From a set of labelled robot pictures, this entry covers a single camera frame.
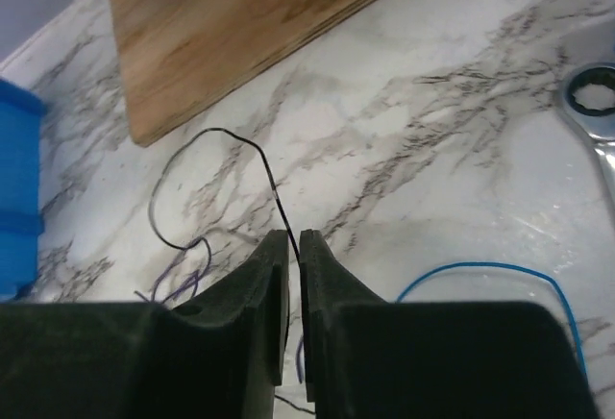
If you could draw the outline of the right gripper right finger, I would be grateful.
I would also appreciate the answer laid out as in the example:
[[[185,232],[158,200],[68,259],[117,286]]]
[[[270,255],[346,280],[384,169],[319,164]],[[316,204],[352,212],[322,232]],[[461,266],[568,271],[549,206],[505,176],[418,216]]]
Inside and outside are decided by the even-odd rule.
[[[320,418],[595,418],[566,334],[529,302],[393,304],[300,236],[307,398]]]

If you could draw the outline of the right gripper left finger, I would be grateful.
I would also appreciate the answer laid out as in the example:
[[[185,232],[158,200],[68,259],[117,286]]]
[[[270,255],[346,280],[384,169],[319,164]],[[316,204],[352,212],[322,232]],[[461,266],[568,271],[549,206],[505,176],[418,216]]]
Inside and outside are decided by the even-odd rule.
[[[268,233],[176,308],[5,304],[5,418],[269,418],[283,376],[288,239]]]

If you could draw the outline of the blue bin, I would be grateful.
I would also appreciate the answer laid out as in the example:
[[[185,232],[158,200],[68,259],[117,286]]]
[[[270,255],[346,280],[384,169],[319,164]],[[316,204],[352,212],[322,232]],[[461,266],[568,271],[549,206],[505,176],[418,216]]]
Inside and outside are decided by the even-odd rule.
[[[1,300],[22,295],[37,279],[39,131],[44,104],[1,81]]]

